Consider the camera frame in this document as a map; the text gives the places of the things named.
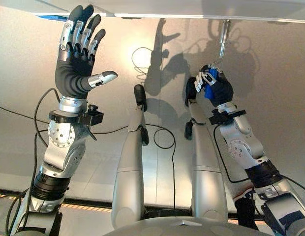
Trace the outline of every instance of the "robot forearm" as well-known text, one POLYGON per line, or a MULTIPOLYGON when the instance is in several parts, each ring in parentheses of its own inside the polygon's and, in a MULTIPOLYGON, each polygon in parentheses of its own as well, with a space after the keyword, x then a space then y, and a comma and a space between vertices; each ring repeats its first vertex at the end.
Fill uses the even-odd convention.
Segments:
POLYGON ((291 224, 305 218, 305 205, 265 155, 244 114, 232 102, 217 106, 216 117, 226 119, 220 126, 221 134, 229 153, 244 168, 258 196, 265 201, 261 208, 267 223, 286 235, 291 224))

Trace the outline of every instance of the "white panel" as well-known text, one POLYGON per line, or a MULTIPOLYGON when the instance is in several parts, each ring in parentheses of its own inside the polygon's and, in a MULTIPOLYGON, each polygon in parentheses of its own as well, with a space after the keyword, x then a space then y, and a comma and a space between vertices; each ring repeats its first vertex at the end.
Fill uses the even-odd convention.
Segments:
POLYGON ((93 4, 97 13, 117 17, 212 18, 305 23, 305 0, 0 0, 0 5, 38 14, 66 15, 93 4))

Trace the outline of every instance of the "black robotic glove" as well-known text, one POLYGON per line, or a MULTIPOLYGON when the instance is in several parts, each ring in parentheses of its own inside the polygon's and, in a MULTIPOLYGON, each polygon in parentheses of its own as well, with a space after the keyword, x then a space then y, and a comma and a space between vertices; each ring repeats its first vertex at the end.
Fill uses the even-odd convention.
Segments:
POLYGON ((205 98, 217 107, 230 102, 233 97, 233 89, 224 73, 211 65, 204 65, 196 77, 188 79, 186 84, 185 104, 188 106, 189 99, 195 99, 196 94, 205 90, 205 98))
POLYGON ((91 89, 118 76, 114 71, 91 76, 95 53, 105 35, 105 30, 101 29, 90 43, 92 33, 101 21, 100 15, 96 15, 84 29, 92 14, 92 5, 85 9, 77 6, 70 13, 61 34, 55 84, 65 97, 85 99, 91 89))

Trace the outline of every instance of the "robot finger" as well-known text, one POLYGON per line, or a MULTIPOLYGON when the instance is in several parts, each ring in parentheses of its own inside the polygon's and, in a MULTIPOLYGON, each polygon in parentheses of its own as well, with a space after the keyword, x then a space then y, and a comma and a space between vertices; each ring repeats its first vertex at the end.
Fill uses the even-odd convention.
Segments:
POLYGON ((203 84, 201 73, 199 73, 196 76, 196 82, 197 82, 198 89, 201 90, 202 89, 202 84, 203 84))
POLYGON ((210 86, 212 86, 214 83, 216 83, 216 79, 208 72, 202 72, 202 78, 208 83, 210 86))
POLYGON ((88 50, 89 42, 92 37, 94 29, 100 24, 101 16, 95 15, 87 25, 87 28, 83 32, 82 40, 81 40, 81 48, 85 49, 85 52, 88 50))
POLYGON ((88 84, 90 87, 95 88, 96 86, 104 85, 117 77, 118 74, 114 71, 105 71, 101 74, 96 74, 88 77, 88 84))
POLYGON ((197 83, 196 80, 194 81, 194 86, 195 86, 197 92, 200 92, 200 91, 201 91, 201 90, 199 89, 199 87, 198 87, 198 83, 197 83))
POLYGON ((64 24, 63 31, 60 38, 60 48, 66 51, 68 43, 72 43, 73 32, 75 30, 75 25, 78 19, 83 15, 83 7, 81 5, 77 6, 69 14, 67 21, 64 24))
POLYGON ((73 33, 73 47, 75 47, 76 44, 80 45, 86 22, 92 14, 93 14, 93 6, 88 5, 84 9, 83 14, 79 17, 76 23, 75 30, 73 33))
POLYGON ((90 43, 88 47, 88 54, 90 57, 94 57, 95 53, 97 52, 98 46, 100 41, 103 39, 105 36, 105 30, 101 29, 94 37, 93 41, 90 43))

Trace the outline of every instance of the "black clamp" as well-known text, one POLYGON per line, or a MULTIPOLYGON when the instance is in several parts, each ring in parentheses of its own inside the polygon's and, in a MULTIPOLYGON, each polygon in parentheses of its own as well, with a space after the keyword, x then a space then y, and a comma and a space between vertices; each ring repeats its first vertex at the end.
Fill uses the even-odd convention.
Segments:
POLYGON ((218 109, 212 111, 213 116, 209 118, 211 124, 226 124, 232 122, 233 118, 246 114, 245 110, 228 114, 226 111, 220 113, 218 109))
POLYGON ((96 105, 90 104, 86 113, 79 113, 78 116, 68 117, 51 111, 49 113, 49 119, 56 123, 80 123, 87 126, 93 126, 102 123, 103 113, 99 112, 96 105))
POLYGON ((204 125, 204 123, 198 123, 194 118, 191 118, 190 121, 185 124, 184 137, 187 140, 192 140, 193 124, 204 125))

